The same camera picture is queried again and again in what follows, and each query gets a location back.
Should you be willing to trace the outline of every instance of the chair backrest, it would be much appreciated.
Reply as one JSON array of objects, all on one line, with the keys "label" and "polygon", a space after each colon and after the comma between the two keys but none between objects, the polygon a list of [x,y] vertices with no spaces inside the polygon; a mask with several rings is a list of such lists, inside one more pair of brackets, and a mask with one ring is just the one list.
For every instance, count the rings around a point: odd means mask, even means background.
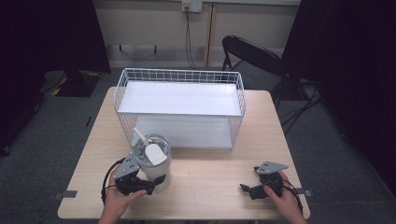
[{"label": "chair backrest", "polygon": [[250,63],[274,75],[280,77],[287,76],[281,59],[269,49],[265,49],[236,35],[225,36],[222,40],[222,46],[226,56],[222,70],[225,69],[226,65],[228,65],[230,69],[233,67],[229,55],[229,53],[231,53],[242,61]]}]

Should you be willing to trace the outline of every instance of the hand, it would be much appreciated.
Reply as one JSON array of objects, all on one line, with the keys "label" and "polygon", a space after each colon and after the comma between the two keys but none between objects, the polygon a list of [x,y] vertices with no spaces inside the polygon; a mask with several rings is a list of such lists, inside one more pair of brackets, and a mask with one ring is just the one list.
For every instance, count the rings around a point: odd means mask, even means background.
[{"label": "hand", "polygon": [[[288,180],[288,177],[282,172],[279,171],[279,174],[282,176],[282,179]],[[283,181],[283,185],[285,187],[290,188],[290,184],[287,181]],[[292,224],[300,224],[300,223],[307,223],[303,215],[301,214],[301,211],[298,207],[297,201],[294,197],[294,195],[286,190],[282,190],[282,197],[277,197],[277,195],[274,193],[274,191],[268,187],[264,186],[264,191],[267,193],[268,197],[273,201],[273,203],[276,205],[277,210],[280,212],[280,214],[289,222]]]},{"label": "hand", "polygon": [[119,168],[119,165],[116,166],[108,179],[109,188],[106,193],[105,208],[98,222],[100,224],[117,223],[130,203],[137,201],[147,194],[144,189],[130,195],[124,195],[119,192],[116,188],[116,180],[112,177]]}]

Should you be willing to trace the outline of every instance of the gray carpet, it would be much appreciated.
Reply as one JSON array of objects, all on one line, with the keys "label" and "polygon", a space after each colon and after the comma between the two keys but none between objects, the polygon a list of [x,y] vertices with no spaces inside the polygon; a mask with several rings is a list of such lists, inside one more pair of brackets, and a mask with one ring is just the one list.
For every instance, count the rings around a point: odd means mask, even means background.
[{"label": "gray carpet", "polygon": [[[12,143],[10,155],[0,158],[1,223],[96,223],[59,219],[60,201],[52,197],[67,188],[106,91],[117,85],[120,73],[121,69],[113,69],[112,75],[102,74],[90,98],[46,93],[40,110]],[[48,73],[43,89],[61,74]],[[303,105],[282,102],[279,115]],[[314,193],[307,198],[308,222],[396,223],[394,196],[342,131],[320,102],[305,111],[286,135],[303,187]]]}]

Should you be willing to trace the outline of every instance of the white wire basket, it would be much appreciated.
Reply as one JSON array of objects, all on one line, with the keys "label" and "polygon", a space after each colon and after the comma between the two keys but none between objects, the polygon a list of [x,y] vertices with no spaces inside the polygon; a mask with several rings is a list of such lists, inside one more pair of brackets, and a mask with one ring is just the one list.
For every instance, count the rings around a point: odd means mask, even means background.
[{"label": "white wire basket", "polygon": [[232,149],[246,103],[237,72],[125,68],[114,94],[131,147],[137,127],[172,147]]}]

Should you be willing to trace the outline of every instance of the wooden table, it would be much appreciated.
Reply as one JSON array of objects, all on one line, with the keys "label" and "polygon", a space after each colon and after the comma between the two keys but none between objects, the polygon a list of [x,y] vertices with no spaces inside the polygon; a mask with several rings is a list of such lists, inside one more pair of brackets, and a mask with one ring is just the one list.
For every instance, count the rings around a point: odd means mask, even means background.
[{"label": "wooden table", "polygon": [[[113,107],[115,88],[110,88],[82,151],[67,190],[76,198],[63,198],[60,218],[97,219],[103,203],[100,191],[105,174],[132,149]],[[260,185],[253,167],[264,161],[284,163],[284,173],[295,188],[301,186],[285,136],[267,91],[246,91],[247,110],[233,149],[172,148],[172,183],[129,206],[124,219],[277,219],[272,202],[251,200],[239,184]],[[138,176],[146,179],[143,172]],[[310,211],[300,195],[304,217]]]}]

